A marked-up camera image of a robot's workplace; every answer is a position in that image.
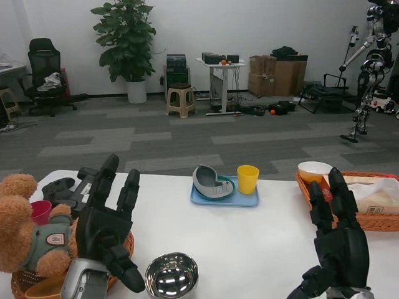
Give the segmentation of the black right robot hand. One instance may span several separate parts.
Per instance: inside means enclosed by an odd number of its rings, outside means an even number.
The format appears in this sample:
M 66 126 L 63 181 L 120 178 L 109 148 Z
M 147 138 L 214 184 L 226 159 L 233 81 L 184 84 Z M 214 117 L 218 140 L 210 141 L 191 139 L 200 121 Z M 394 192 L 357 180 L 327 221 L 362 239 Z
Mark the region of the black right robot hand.
M 329 172 L 332 200 L 327 202 L 320 185 L 310 184 L 310 218 L 319 264 L 302 276 L 289 298 L 373 298 L 367 285 L 370 256 L 367 237 L 357 220 L 353 192 L 337 168 Z

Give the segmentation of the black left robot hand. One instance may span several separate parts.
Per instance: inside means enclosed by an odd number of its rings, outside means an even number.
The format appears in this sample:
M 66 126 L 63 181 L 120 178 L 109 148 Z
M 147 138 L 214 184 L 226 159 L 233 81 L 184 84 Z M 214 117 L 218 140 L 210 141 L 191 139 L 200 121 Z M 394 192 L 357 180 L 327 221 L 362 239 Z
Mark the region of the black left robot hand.
M 64 290 L 74 292 L 72 298 L 105 297 L 110 276 L 117 277 L 135 293 L 145 289 L 144 279 L 124 247 L 132 228 L 139 171 L 129 172 L 116 209 L 105 205 L 118 164 L 119 158 L 115 154 L 106 159 L 94 177 L 89 198 L 80 212 L 75 231 L 78 257 L 71 264 L 64 283 Z

